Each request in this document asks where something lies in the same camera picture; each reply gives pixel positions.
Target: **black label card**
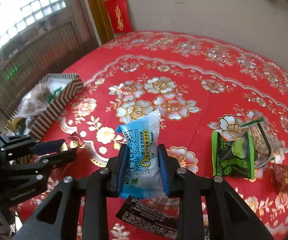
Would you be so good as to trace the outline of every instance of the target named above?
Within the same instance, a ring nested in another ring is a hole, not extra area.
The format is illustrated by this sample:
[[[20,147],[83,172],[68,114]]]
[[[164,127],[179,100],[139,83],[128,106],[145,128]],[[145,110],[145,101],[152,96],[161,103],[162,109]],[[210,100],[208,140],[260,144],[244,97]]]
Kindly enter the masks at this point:
[[[139,199],[129,196],[116,217],[133,226],[165,236],[177,238],[177,219],[155,208],[149,207]]]

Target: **gift box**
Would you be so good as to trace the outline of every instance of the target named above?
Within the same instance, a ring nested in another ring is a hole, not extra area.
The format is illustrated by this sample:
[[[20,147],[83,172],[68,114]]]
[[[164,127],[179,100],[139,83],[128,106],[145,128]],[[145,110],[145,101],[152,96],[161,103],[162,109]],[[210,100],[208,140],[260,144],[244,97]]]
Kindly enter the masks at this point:
[[[25,128],[24,134],[32,138],[41,139],[52,123],[63,111],[67,103],[79,93],[84,85],[77,73],[51,73],[42,78],[39,83],[49,83],[53,90],[61,88],[61,92],[48,104],[47,109],[35,117],[30,129]],[[17,111],[14,112],[10,120],[14,119]],[[7,124],[3,135],[11,135],[11,129]]]

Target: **wooden door frame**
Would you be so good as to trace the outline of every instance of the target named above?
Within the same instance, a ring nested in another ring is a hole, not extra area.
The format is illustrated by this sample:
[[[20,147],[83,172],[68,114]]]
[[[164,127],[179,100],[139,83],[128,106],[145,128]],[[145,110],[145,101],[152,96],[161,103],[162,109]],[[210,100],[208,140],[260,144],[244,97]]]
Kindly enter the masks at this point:
[[[87,0],[102,44],[115,38],[104,2],[105,0]]]

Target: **snack wrapper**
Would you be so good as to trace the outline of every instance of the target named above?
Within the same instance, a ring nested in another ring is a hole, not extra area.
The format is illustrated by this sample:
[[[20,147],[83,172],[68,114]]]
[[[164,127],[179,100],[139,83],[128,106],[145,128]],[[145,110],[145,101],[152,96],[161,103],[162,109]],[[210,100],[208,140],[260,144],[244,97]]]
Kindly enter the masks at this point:
[[[236,141],[225,141],[212,132],[213,175],[254,179],[254,147],[249,132]]]
[[[263,117],[242,125],[242,128],[249,128],[254,149],[257,152],[255,161],[256,168],[265,166],[274,158],[275,153],[280,152],[279,147],[274,142],[273,135],[270,133],[270,128],[264,122]]]
[[[130,149],[130,161],[121,197],[129,195],[144,199],[165,197],[157,157],[157,138],[161,114],[153,111],[138,120],[119,125]]]
[[[288,192],[288,166],[273,163],[272,169],[269,169],[269,171],[277,192]]]

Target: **green snack package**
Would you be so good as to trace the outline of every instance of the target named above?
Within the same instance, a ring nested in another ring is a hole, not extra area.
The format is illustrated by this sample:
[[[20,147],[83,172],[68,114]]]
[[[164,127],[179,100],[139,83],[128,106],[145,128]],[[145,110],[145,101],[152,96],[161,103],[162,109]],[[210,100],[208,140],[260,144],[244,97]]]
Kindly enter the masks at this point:
[[[219,132],[212,132],[213,176],[254,179],[254,146],[249,132],[236,141],[224,141]]]

